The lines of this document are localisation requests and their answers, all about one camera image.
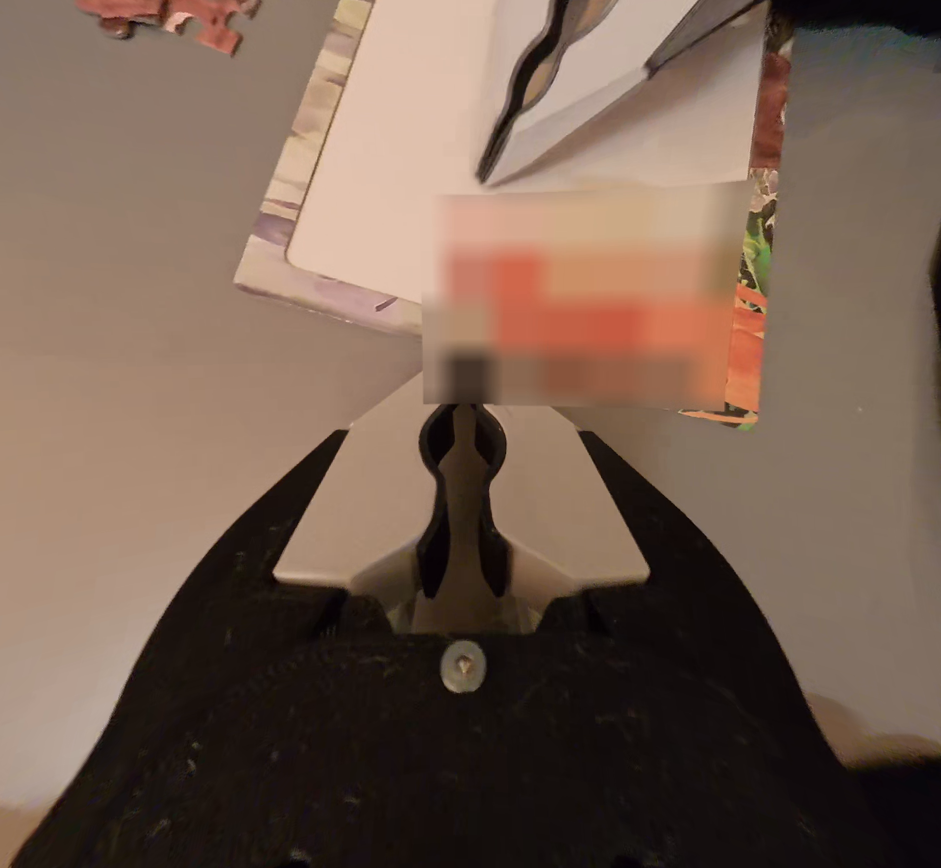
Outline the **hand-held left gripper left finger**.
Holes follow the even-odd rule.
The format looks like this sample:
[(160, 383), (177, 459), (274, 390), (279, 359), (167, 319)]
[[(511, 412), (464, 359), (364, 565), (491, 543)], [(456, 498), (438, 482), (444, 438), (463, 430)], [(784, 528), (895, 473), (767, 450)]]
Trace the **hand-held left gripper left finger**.
[(441, 461), (451, 408), (423, 399), (414, 376), (342, 434), (276, 563), (278, 582), (376, 600), (436, 596), (450, 548)]

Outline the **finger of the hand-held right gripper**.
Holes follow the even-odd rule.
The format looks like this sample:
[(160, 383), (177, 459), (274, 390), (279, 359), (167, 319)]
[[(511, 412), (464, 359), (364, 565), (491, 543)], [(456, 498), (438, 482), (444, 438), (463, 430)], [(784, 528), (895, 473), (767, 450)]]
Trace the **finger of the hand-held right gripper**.
[(546, 52), (557, 0), (496, 0), (482, 93), (478, 178), (490, 178)]
[(557, 0), (547, 51), (484, 183), (513, 179), (652, 75), (645, 63), (697, 0)]

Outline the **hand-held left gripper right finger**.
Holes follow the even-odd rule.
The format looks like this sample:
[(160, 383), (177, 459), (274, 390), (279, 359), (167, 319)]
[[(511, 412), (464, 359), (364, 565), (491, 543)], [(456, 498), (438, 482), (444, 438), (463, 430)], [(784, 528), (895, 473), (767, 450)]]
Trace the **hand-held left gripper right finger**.
[(478, 550), (485, 580), (542, 613), (583, 590), (644, 583), (650, 569), (583, 441), (554, 409), (475, 405), (485, 461)]

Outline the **puzzle frame tray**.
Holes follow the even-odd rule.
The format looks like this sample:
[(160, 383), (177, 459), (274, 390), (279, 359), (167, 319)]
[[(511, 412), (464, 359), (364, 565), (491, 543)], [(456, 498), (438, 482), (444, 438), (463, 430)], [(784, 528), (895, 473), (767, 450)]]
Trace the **puzzle frame tray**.
[(341, 0), (236, 284), (416, 335), (433, 404), (758, 417), (767, 0), (511, 180), (476, 176), (496, 0)]

